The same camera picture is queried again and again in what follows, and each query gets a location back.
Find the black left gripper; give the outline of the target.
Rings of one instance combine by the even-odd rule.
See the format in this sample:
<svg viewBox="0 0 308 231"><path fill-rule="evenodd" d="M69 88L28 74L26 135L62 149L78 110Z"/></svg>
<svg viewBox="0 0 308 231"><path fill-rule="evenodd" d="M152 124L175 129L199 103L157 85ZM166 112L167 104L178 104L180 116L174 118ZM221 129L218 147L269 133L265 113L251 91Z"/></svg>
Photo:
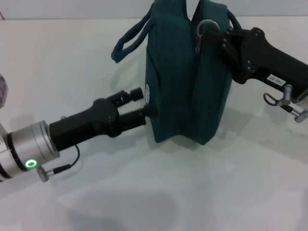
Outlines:
<svg viewBox="0 0 308 231"><path fill-rule="evenodd" d="M158 115L156 107L143 107L119 116L117 107L144 98L141 88L130 92L124 90L113 95L113 103L98 99L93 105L78 114L51 123L50 137L56 149L62 151L99 135L115 137L121 132L146 124L146 117Z"/></svg>

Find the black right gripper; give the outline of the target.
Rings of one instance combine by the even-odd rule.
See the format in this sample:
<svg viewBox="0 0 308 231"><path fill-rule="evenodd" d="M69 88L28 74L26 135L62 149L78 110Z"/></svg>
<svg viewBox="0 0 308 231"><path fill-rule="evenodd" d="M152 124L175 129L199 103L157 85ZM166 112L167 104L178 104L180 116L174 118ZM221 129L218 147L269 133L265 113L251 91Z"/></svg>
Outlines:
<svg viewBox="0 0 308 231"><path fill-rule="evenodd" d="M224 31L218 24L207 23L204 45L220 45L219 58L239 84L256 79L279 91L290 84L292 96L308 92L308 65L273 47L257 27L243 30L234 23Z"/></svg>

